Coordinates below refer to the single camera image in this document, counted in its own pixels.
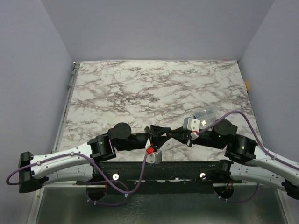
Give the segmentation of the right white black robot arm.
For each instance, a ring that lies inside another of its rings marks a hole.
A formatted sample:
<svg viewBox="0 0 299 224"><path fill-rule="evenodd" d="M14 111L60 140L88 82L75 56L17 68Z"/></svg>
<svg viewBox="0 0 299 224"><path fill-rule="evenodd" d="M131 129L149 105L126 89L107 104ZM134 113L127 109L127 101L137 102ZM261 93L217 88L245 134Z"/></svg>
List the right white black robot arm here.
<svg viewBox="0 0 299 224"><path fill-rule="evenodd" d="M201 145L223 149L229 158L229 168L215 170L219 182L248 180L273 185L293 199L299 198L299 164L266 149L258 136L254 139L237 133L237 126L225 118L216 120L210 126L200 129L200 121L185 118L181 128L170 130L167 137L174 138L188 146Z"/></svg>

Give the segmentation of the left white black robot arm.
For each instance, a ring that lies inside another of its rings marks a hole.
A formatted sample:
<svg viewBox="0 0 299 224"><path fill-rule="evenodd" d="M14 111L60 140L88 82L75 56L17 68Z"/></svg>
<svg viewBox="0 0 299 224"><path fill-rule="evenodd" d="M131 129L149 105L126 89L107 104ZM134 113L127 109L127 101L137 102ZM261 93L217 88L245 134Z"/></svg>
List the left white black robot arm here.
<svg viewBox="0 0 299 224"><path fill-rule="evenodd" d="M19 192L36 191L46 184L65 181L90 181L98 184L103 172L96 168L103 161L116 158L118 151L145 150L141 176L145 164L160 163L160 147L169 139L171 128L150 125L143 133L132 133L127 123L118 123L107 133L77 147L44 155L24 152L19 160Z"/></svg>

